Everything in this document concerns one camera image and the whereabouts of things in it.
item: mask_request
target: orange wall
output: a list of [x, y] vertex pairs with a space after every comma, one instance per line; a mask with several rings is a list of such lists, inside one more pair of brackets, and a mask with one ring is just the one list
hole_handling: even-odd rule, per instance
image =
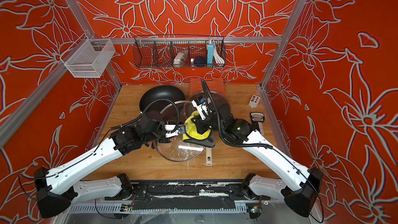
[[[98, 37], [203, 34], [281, 35], [296, 0], [78, 0]], [[224, 68], [139, 69], [132, 47], [118, 45], [113, 66], [124, 84], [188, 83], [191, 77], [260, 82], [276, 44], [229, 45]]]
[[267, 94], [326, 223], [398, 220], [396, 0], [307, 0]]
[[83, 34], [65, 0], [0, 0], [0, 125]]
[[[0, 125], [42, 83], [83, 33], [65, 0], [0, 0]], [[0, 223], [43, 219], [18, 183], [38, 168], [57, 167], [94, 142], [116, 93], [107, 72], [99, 79], [60, 79], [0, 149]], [[35, 197], [32, 180], [21, 176]]]

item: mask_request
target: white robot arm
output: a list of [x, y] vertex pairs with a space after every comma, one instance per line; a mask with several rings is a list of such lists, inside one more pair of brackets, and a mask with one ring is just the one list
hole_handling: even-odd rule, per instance
[[[281, 178], [265, 179], [252, 175], [248, 187], [254, 194], [284, 199], [296, 213], [309, 215], [320, 190], [323, 176], [320, 170], [309, 169], [294, 161], [273, 147], [247, 121], [233, 118], [230, 109], [218, 106], [217, 102], [212, 102], [211, 107], [202, 99], [193, 101], [193, 105], [200, 113], [195, 120], [198, 133], [208, 129], [218, 131], [223, 142], [252, 153]], [[144, 112], [136, 120], [114, 129], [117, 130], [98, 146], [79, 157], [59, 167], [43, 167], [35, 172], [37, 204], [43, 218], [58, 215], [72, 203], [99, 197], [119, 200], [130, 197], [132, 186], [125, 174], [105, 180], [80, 180], [102, 165], [140, 149], [143, 144], [167, 141], [186, 131], [184, 125], [165, 124], [163, 117], [155, 111]], [[208, 147], [200, 140], [196, 144]]]

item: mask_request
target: remote control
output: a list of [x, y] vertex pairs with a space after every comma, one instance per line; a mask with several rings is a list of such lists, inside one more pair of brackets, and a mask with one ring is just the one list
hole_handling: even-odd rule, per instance
[[250, 98], [250, 101], [249, 101], [249, 106], [251, 108], [256, 108], [259, 101], [260, 101], [260, 97], [258, 97], [256, 95], [252, 95]]

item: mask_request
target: plastic bag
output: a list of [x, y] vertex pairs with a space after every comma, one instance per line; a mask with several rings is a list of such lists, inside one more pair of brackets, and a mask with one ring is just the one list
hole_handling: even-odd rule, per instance
[[185, 61], [187, 60], [188, 57], [188, 51], [187, 50], [183, 50], [178, 52], [178, 54], [176, 55], [176, 57], [174, 58], [174, 67], [182, 67], [182, 64], [185, 63]]
[[131, 213], [129, 216], [129, 224], [146, 224], [148, 221], [151, 221], [151, 224], [170, 223], [171, 217], [168, 210], [159, 210], [147, 214], [137, 212]]

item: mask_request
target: black wire basket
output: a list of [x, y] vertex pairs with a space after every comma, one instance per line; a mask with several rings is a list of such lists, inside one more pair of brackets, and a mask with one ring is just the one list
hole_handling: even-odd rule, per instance
[[[224, 37], [193, 36], [193, 35], [167, 35], [161, 36], [135, 36], [134, 65], [137, 67], [224, 67], [226, 62]], [[224, 60], [223, 63], [194, 64], [196, 57], [201, 56], [207, 60], [206, 42], [213, 40], [217, 54]], [[187, 50], [188, 57], [184, 64], [173, 64], [174, 58], [181, 51]]]

